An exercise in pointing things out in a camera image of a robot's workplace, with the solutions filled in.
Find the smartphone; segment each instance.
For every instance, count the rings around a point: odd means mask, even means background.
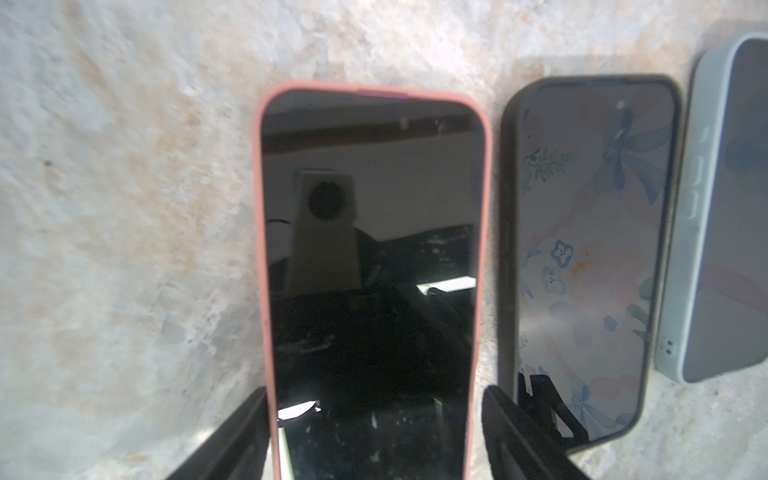
[[[273,464],[468,478],[490,130],[456,94],[314,82],[253,131]]]
[[[547,78],[502,118],[499,385],[569,451],[640,414],[679,115],[652,75]]]
[[[768,34],[701,58],[690,96],[656,368],[698,382],[768,356]]]

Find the blue flower illustration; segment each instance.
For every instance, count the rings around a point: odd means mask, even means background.
[[[574,248],[567,245],[563,240],[558,240],[554,243],[554,250],[550,252],[550,256],[554,258],[560,268],[565,268],[571,262],[571,257],[574,256]]]
[[[577,376],[572,377],[571,404],[569,405],[569,408],[574,413],[579,423],[587,429],[591,439],[599,439],[604,436],[599,425],[608,430],[614,430],[618,426],[627,426],[632,421],[632,418],[634,417],[634,414],[632,413],[621,413],[615,420],[608,418],[595,407],[587,403],[590,396],[589,386]]]
[[[545,266],[541,271],[541,281],[544,282],[544,290],[558,295],[565,293],[565,282],[562,280],[560,270]]]

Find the black phone case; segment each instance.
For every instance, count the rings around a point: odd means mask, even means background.
[[[656,264],[656,279],[654,281],[652,302],[650,305],[650,322],[648,326],[649,341],[645,351],[641,384],[638,391],[637,411],[632,421],[624,430],[610,434],[602,439],[594,440],[584,445],[568,448],[568,452],[599,445],[629,432],[640,418],[643,409],[645,385],[652,352],[656,342],[656,325],[658,322],[660,295],[663,291],[666,277],[667,253],[669,250],[670,234],[674,222],[674,209],[677,199],[677,189],[680,172],[680,141],[679,128],[681,116],[680,88],[671,78],[664,75],[597,75],[584,77],[555,77],[544,78],[520,90],[504,109],[499,132],[500,165],[498,175],[499,209],[498,209],[498,286],[497,286],[497,341],[498,341],[498,386],[515,403],[518,403],[518,371],[516,359],[518,356],[518,195],[520,193],[520,178],[518,178],[518,161],[521,160],[519,146],[522,137],[522,106],[528,98],[542,88],[564,85],[585,85],[591,82],[608,84],[626,84],[639,82],[657,82],[669,87],[674,100],[673,131],[670,139],[671,159],[665,191],[664,205],[659,236],[659,250]]]

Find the white marble surface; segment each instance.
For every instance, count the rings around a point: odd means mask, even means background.
[[[497,124],[543,75],[685,89],[697,52],[755,28],[765,1],[2,0],[0,478],[163,478],[263,383],[250,122],[272,84],[458,91]],[[574,459],[766,478],[766,396],[768,366],[686,389],[654,372],[637,428]]]

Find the blue bow illustration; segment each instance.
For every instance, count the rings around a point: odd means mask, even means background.
[[[602,125],[605,140],[603,163],[592,178],[592,186],[601,193],[623,190],[626,184],[624,165],[629,167],[645,188],[648,203],[653,204],[664,189],[665,173],[659,167],[630,154],[648,152],[665,144],[672,136],[672,124],[644,133],[630,136],[634,113],[631,108],[622,108],[611,115]]]

